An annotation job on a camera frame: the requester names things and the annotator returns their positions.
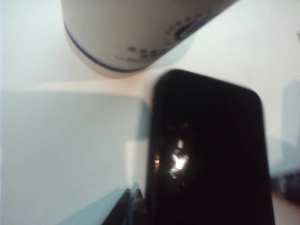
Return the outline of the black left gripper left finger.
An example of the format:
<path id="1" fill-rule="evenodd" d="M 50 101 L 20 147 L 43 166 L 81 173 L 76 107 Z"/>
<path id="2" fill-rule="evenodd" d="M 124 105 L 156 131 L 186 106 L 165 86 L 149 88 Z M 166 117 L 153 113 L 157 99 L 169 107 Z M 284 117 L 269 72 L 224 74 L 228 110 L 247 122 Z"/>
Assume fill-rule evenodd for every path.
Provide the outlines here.
<path id="1" fill-rule="evenodd" d="M 126 189 L 116 205 L 115 225 L 126 225 L 128 222 L 130 189 Z"/>

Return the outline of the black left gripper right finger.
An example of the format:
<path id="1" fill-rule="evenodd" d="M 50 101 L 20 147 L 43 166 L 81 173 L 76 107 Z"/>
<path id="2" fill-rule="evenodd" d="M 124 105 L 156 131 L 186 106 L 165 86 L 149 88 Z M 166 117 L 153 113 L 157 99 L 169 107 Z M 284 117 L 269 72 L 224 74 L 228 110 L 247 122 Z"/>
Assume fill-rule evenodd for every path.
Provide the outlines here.
<path id="1" fill-rule="evenodd" d="M 150 216 L 145 203 L 145 199 L 138 188 L 133 196 L 130 206 L 130 224 L 131 225 L 149 225 Z"/>

